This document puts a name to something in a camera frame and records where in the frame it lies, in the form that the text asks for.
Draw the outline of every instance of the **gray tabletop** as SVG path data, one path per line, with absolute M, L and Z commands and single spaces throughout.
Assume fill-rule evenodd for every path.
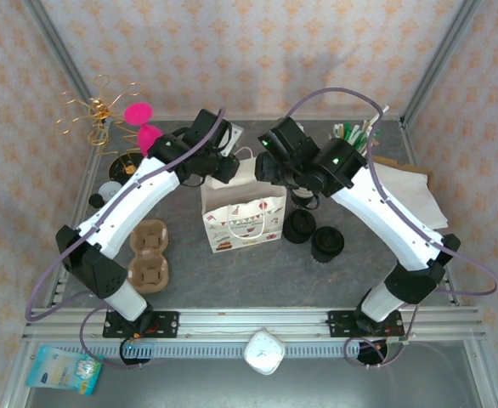
M 244 128 L 241 145 L 255 155 L 262 151 L 256 137 L 272 122 L 236 122 Z M 302 121 L 306 133 L 323 145 L 333 121 Z M 165 132 L 188 122 L 160 122 Z M 113 137 L 111 149 L 127 148 Z M 397 122 L 382 124 L 375 152 L 380 156 L 408 161 Z M 102 156 L 93 185 L 97 192 L 109 180 L 112 156 Z M 94 210 L 88 209 L 87 217 Z M 164 252 L 170 267 L 170 281 L 162 292 L 144 297 L 155 308 L 244 308 L 244 307 L 354 307 L 364 294 L 382 280 L 396 262 L 387 246 L 351 212 L 331 200 L 321 200 L 314 211 L 318 227 L 330 225 L 342 231 L 345 248 L 327 264 L 316 263 L 310 243 L 294 245 L 285 239 L 229 252 L 212 254 L 201 219 L 200 189 L 179 187 L 162 200 L 146 218 L 159 218 L 169 229 L 169 245 Z M 127 267 L 134 254 L 125 242 L 115 260 Z M 65 295 L 84 286 L 70 276 Z M 447 305 L 447 297 L 431 295 L 426 305 Z M 97 299 L 85 298 L 75 307 L 94 307 Z

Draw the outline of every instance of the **black mounting plate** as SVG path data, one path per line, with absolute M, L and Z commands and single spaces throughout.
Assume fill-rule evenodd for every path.
M 157 330 L 146 332 L 146 338 L 175 338 L 178 336 L 179 312 L 153 311 L 151 313 L 150 327 Z M 134 335 L 134 329 L 124 318 L 115 311 L 105 314 L 104 331 L 105 338 L 127 338 Z
M 331 337 L 403 337 L 404 322 L 398 310 L 381 322 L 375 333 L 368 333 L 357 326 L 354 310 L 331 310 L 328 312 L 328 328 Z

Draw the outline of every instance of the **patterned wallpaper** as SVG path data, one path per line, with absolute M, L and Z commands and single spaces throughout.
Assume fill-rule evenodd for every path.
M 20 0 L 0 1 L 0 399 L 25 324 L 25 301 L 57 252 L 88 157 L 84 135 L 55 136 L 75 115 L 69 87 Z
M 156 115 L 278 116 L 344 86 L 399 116 L 462 0 L 44 0 L 82 75 L 142 82 Z M 121 85 L 115 92 L 121 92 Z M 349 96 L 308 116 L 373 115 Z
M 461 249 L 498 271 L 498 0 L 480 6 L 411 137 L 419 164 L 434 171 L 436 198 Z M 453 267 L 463 288 L 490 287 L 471 265 Z M 498 295 L 467 302 L 484 307 L 498 359 Z

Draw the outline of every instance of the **black container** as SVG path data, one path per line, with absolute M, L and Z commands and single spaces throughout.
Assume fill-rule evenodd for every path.
M 315 232 L 315 218 L 306 210 L 294 210 L 283 223 L 283 236 L 293 244 L 302 244 Z
M 320 227 L 311 238 L 311 255 L 317 262 L 326 264 L 343 251 L 343 246 L 340 231 L 333 227 Z

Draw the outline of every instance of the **gift bag print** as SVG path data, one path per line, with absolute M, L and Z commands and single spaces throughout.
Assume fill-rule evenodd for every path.
M 244 162 L 248 163 L 240 166 L 235 186 L 202 185 L 202 218 L 214 253 L 281 238 L 286 189 L 258 182 L 254 160 Z

